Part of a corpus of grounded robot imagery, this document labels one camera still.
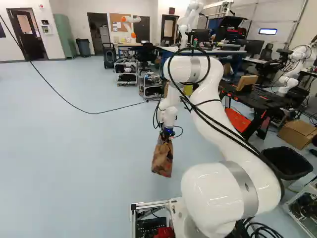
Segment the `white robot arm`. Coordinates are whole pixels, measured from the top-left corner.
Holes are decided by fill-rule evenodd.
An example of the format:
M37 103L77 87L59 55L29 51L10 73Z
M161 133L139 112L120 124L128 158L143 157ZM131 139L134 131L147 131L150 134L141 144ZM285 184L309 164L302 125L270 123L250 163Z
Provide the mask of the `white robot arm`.
M252 153L252 148L229 121L218 95L223 66L215 58L210 58L210 61L211 70L190 97L190 102L199 104L198 109L231 132L208 119L216 129L211 128L192 110L191 115L198 131L219 147L224 160L190 168L182 178L181 191L190 214L188 219L192 219L205 236L224 238L232 231L237 220L274 209L281 198L281 187L274 172ZM170 75L179 87L180 83L200 81L208 70L206 57L175 56L172 60L169 58L163 68L169 81L172 81L168 73L169 62ZM166 133L170 133L174 126L177 113L175 106L180 96L181 93L171 82L167 97L159 104L159 120ZM236 138L245 147L223 132Z
M294 78L303 68L305 62L313 63L316 59L315 40L310 45L302 45L295 48L294 52L290 55L290 66L285 67L284 71L291 69L285 75L281 76L278 80L284 86L279 87L277 94L284 97L287 92L298 85L298 80Z
M129 22L130 22L130 23L140 22L140 21L141 21L141 18L140 18L139 16L137 16L136 18L133 18L133 17L131 17L131 16L123 16L123 17L121 18L121 21L122 21L124 27L125 27L125 28L128 30L128 32L130 33L131 37L132 37L132 38L136 38L136 37L137 37L136 34L135 34L134 32L132 32L131 27L130 27L130 25L129 25L128 23L129 23Z
M188 5L185 15L178 19L177 24L179 25L179 32L182 34L181 49L187 46L188 36L186 35L186 32L191 32L195 18L199 16L203 7L204 5L201 2L193 0Z

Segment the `gray ring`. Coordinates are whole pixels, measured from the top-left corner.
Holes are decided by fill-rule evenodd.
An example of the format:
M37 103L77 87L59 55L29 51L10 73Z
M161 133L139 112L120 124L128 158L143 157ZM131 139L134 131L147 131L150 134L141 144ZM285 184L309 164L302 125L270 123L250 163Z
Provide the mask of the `gray ring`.
M259 209L259 199L257 190L254 187L254 184L249 175L236 162L222 161L220 163L225 165L230 170L237 183L239 184L240 190L242 192L244 207L242 218L255 216Z

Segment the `black trash bin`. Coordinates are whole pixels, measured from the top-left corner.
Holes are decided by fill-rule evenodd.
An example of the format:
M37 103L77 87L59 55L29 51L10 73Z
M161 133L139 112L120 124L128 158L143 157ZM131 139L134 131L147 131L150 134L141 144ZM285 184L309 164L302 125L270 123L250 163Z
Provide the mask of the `black trash bin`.
M104 67L114 68L114 63L117 60L113 43L103 43L104 47Z
M90 57L90 48L89 48L89 40L88 39L76 39L76 43L78 45L79 53L81 57Z
M282 180L284 187L289 187L314 169L303 156L285 146L265 149L261 154Z

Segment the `door frame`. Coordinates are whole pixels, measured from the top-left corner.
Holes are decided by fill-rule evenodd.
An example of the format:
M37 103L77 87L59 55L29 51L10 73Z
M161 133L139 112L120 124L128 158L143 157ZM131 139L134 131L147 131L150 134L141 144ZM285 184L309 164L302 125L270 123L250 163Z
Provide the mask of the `door frame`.
M90 29L90 17L89 17L89 13L92 13L92 14L97 13L97 14L105 14L105 15L106 15L107 24L108 24L109 41L110 41L110 43L111 43L110 23L109 23L109 21L108 21L108 13L106 13L106 12L91 12L91 11L90 11L90 12L87 12L87 19L88 19L89 31L90 31L91 41L92 41L91 44L92 44L92 46L93 46L93 48L94 48L94 53L95 53L95 55L96 55L95 43L93 42L93 35L92 35L91 29Z
M160 42L162 42L163 38L164 38L164 28L165 28L165 20L169 20L166 19L167 18L173 18L172 20L175 20L175 22L173 23L173 33L172 33L172 39L175 43L175 40L177 38L177 33L178 33L178 25L177 25L177 20L179 18L179 16L177 15L168 15L168 14L162 14L162 20L161 20L161 30L160 30Z
M46 51L45 46L43 44L42 35L41 35L39 26L38 26L36 18L35 18L35 14L34 14L33 8L31 8L31 7L11 7L11 8L6 8L6 12L8 13L8 17L10 19L11 26L12 26L13 31L15 33L15 39L17 40L17 42L18 42L18 44L20 46L20 49L21 49L21 51L23 53L24 58L27 59L28 55L27 55L27 53L25 52L25 50L23 48L23 44L22 44L22 41L21 41L20 37L18 37L20 32L17 31L16 27L14 27L14 25L16 25L16 24L20 25L20 23L14 21L14 18L12 17L11 10L21 10L21 11L23 11L23 10L31 10L32 11L32 14L33 14L34 19L35 19L35 24L36 24L36 27L38 28L38 31L39 31L39 34L40 34L40 38L41 38L41 41L42 41L42 45L43 45L43 48L45 50L43 60L48 60L47 51ZM30 25L31 29L32 29L32 31L34 30L34 32L35 32L34 23L33 23L32 20L31 20L31 22L32 22L32 25Z

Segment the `epoxy floor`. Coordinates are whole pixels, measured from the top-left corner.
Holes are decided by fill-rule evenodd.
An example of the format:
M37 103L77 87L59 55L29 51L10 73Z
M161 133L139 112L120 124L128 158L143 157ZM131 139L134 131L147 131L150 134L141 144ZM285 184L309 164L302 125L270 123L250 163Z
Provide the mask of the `epoxy floor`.
M66 99L90 112L143 100L137 87L117 87L102 57L34 64ZM61 100L29 63L0 64L0 236L128 238L131 203L181 196L182 174L221 156L180 106L177 124L184 134L173 141L172 178L152 174L155 105L84 114ZM273 132L251 141L260 149L290 146ZM316 165L307 148L300 153ZM280 207L255 220L286 238L306 237Z

